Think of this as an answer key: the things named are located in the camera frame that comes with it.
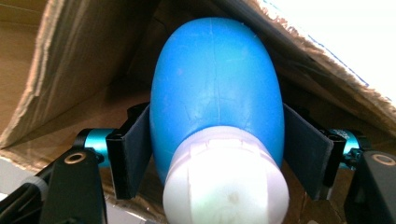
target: brown cardboard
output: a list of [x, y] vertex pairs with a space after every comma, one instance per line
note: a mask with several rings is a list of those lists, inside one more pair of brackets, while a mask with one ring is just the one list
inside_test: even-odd
[[[44, 8], [43, 1], [17, 5], [22, 2], [0, 0], [0, 11], [12, 6], [6, 7], [7, 15], [0, 13], [0, 146], [7, 147], [0, 157], [24, 169], [42, 169], [69, 149], [82, 129], [120, 127], [129, 106], [149, 100], [167, 37], [184, 22], [208, 16], [235, 18], [258, 34], [286, 103], [308, 108], [325, 127], [359, 130], [375, 149], [395, 154], [391, 102], [264, 1], [50, 0], [39, 27], [30, 12]], [[11, 19], [18, 7], [30, 8], [24, 10], [26, 19]], [[286, 163], [282, 172], [290, 189], [285, 223], [345, 221], [343, 201], [353, 173], [337, 176], [329, 201], [313, 202]], [[102, 178], [108, 202], [166, 222], [153, 163], [131, 201], [115, 201], [108, 170]]]
[[5, 147], [125, 73], [156, 1], [49, 1]]

